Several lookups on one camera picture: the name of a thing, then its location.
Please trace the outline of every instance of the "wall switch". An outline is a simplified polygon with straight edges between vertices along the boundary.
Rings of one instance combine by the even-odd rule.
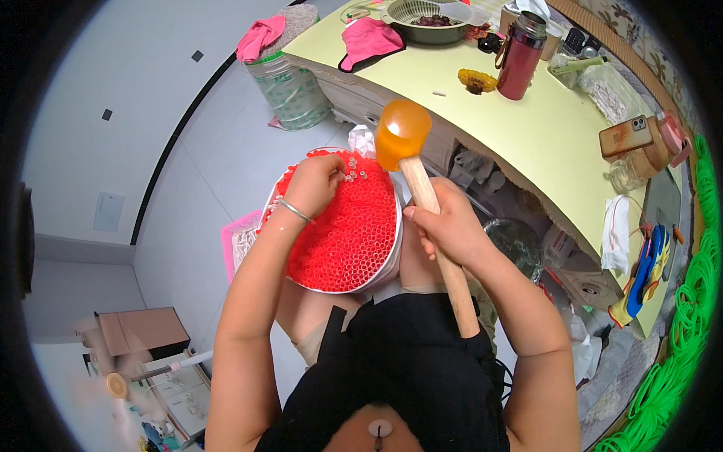
[[[93,229],[96,231],[118,232],[118,222],[121,220],[125,200],[125,196],[100,192],[98,205],[95,208]]]

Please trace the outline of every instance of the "cabinet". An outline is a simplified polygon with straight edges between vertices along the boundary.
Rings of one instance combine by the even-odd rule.
[[[190,358],[188,350],[183,353],[157,359],[144,364],[146,370],[155,370]],[[211,398],[211,382],[196,364],[178,372],[168,372],[145,381],[176,428],[176,439],[186,448],[206,429],[208,407]]]
[[[153,359],[183,352],[191,339],[172,307],[95,314],[108,353],[120,357],[148,350]]]

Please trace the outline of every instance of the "silver bracelet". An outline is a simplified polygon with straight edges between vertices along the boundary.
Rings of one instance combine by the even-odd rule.
[[[286,200],[283,199],[282,197],[278,199],[278,203],[281,204],[282,206],[286,207],[287,209],[289,209],[291,212],[294,212],[298,216],[302,217],[304,219],[304,221],[306,221],[307,223],[316,224],[316,221],[312,220],[311,218],[307,217],[303,213],[299,212],[299,209],[295,208],[294,206],[292,206],[291,204],[286,202]]]

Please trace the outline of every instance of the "hand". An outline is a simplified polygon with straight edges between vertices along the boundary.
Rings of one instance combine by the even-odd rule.
[[[313,219],[321,215],[344,179],[346,165],[336,154],[309,157],[296,167],[283,199]]]
[[[432,177],[430,181],[437,194],[440,214],[412,205],[404,209],[404,215],[416,224],[430,260],[436,258],[436,244],[451,260],[470,268],[472,263],[483,258],[489,247],[494,249],[495,246],[454,182],[443,177]]]

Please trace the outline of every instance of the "yellow table top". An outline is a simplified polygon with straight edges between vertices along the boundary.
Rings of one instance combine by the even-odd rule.
[[[283,51],[335,69],[346,54],[340,15],[356,3],[359,0],[352,0],[329,14]],[[458,81],[457,71],[475,69],[497,76],[494,57],[465,41],[449,46],[408,43],[405,51],[355,75],[419,103],[486,145],[543,192],[578,229],[579,238],[600,255],[605,200],[617,194],[607,178],[609,163],[600,156],[598,132],[608,128],[607,121],[586,95],[557,81],[547,71],[546,61],[539,62],[521,101],[510,101],[497,91],[470,94]],[[433,95],[433,90],[447,95]],[[645,188],[629,195],[643,205]],[[640,214],[631,201],[630,230],[638,226]],[[630,266],[640,247],[637,233],[630,238]],[[628,275],[614,275],[624,287]]]

